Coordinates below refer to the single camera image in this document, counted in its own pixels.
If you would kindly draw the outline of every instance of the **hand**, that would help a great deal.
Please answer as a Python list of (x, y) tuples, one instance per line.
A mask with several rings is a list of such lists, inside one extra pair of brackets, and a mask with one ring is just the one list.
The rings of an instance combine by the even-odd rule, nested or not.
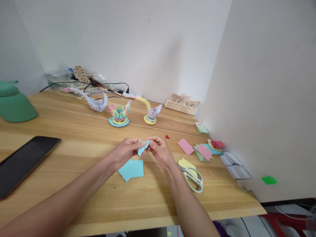
[(139, 138), (126, 138), (106, 155), (106, 157), (110, 157), (115, 160), (116, 170), (122, 168), (122, 166), (125, 165), (130, 158), (137, 155), (139, 148), (146, 145), (146, 142), (140, 141), (142, 140)]
[(167, 142), (158, 136), (149, 137), (146, 140), (150, 140), (149, 146), (146, 151), (151, 151), (159, 166), (165, 170), (166, 168), (176, 165), (173, 155)]

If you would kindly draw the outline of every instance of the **yellow paper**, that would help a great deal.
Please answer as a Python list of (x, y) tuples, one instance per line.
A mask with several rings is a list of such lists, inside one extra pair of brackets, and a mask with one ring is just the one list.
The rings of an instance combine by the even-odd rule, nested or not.
[(141, 101), (141, 102), (143, 102), (143, 103), (145, 103), (146, 106), (147, 106), (147, 110), (148, 110), (148, 112), (149, 112), (150, 104), (149, 104), (148, 100), (146, 100), (146, 99), (144, 99), (144, 98), (141, 98), (141, 97), (137, 97), (136, 99), (139, 100), (139, 101)]
[(207, 140), (207, 142), (208, 142), (208, 144), (210, 145), (210, 147), (213, 149), (213, 150), (216, 150), (216, 151), (221, 151), (221, 152), (223, 152), (223, 150), (222, 149), (216, 149), (215, 147), (213, 147), (213, 145), (212, 145), (212, 143), (211, 143), (211, 140)]
[[(186, 159), (182, 158), (181, 160), (178, 160), (178, 164), (182, 167), (188, 168), (194, 168), (196, 169), (196, 167), (194, 165), (192, 165), (189, 161), (187, 161)], [(194, 174), (196, 177), (198, 177), (198, 174), (194, 171), (194, 170), (189, 170), (192, 174)]]

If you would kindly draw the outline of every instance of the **origami base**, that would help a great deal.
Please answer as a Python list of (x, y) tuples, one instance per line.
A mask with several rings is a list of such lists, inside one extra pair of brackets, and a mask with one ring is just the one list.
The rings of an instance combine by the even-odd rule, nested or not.
[(109, 123), (112, 125), (112, 126), (114, 126), (114, 127), (124, 127), (124, 126), (126, 126), (128, 123), (129, 123), (129, 119), (128, 119), (128, 117), (126, 117), (126, 121), (124, 122), (116, 122), (116, 123), (118, 123), (118, 124), (115, 124), (114, 122), (113, 122), (113, 117), (111, 117), (110, 119), (109, 119)]
[(154, 125), (157, 122), (157, 119), (152, 120), (152, 119), (148, 118), (148, 115), (145, 115), (144, 116), (144, 121), (147, 124)]

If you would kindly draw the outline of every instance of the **light blue paper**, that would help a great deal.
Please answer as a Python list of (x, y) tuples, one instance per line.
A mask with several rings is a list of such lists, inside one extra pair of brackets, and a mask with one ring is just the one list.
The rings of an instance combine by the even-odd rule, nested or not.
[(130, 159), (118, 172), (125, 182), (129, 181), (130, 178), (144, 177), (144, 161)]
[(150, 140), (147, 140), (147, 141), (145, 141), (145, 142), (146, 142), (146, 145), (145, 145), (144, 147), (142, 147), (142, 148), (139, 148), (138, 151), (137, 151), (137, 154), (138, 154), (139, 156), (141, 156), (142, 153), (143, 153), (143, 151), (148, 147)]
[(220, 152), (220, 151), (217, 151), (217, 150), (213, 150), (209, 144), (200, 144), (200, 145), (203, 145), (205, 146), (212, 154), (214, 155), (223, 155), (224, 153), (223, 152)]

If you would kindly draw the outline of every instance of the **colorful origami sculpture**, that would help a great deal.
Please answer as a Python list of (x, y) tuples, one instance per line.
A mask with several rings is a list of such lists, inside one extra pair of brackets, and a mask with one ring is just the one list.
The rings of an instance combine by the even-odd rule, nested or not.
[(109, 110), (113, 117), (109, 119), (109, 123), (114, 127), (126, 126), (129, 123), (127, 115), (129, 113), (130, 106), (131, 100), (127, 102), (124, 108), (122, 108), (121, 106), (110, 105)]

